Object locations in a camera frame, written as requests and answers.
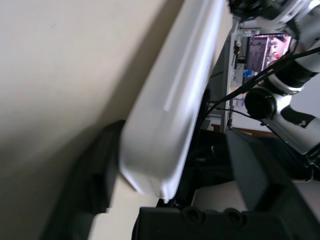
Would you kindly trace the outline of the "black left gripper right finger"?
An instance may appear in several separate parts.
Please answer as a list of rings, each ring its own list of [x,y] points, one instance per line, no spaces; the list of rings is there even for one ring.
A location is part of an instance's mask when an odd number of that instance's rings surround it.
[[[301,156],[273,137],[254,137],[230,129],[227,146],[235,181],[249,210],[318,210],[318,183]]]

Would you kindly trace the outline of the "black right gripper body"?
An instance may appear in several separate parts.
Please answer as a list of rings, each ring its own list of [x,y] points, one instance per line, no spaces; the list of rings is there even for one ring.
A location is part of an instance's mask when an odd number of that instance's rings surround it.
[[[229,0],[228,2],[231,13],[241,19],[275,18],[275,8],[271,0]]]

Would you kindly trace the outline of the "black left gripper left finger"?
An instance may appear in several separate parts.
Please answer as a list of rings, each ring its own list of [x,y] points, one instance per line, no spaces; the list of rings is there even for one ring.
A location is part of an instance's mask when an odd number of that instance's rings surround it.
[[[76,161],[53,212],[55,240],[86,240],[95,216],[110,206],[124,124],[103,128]]]

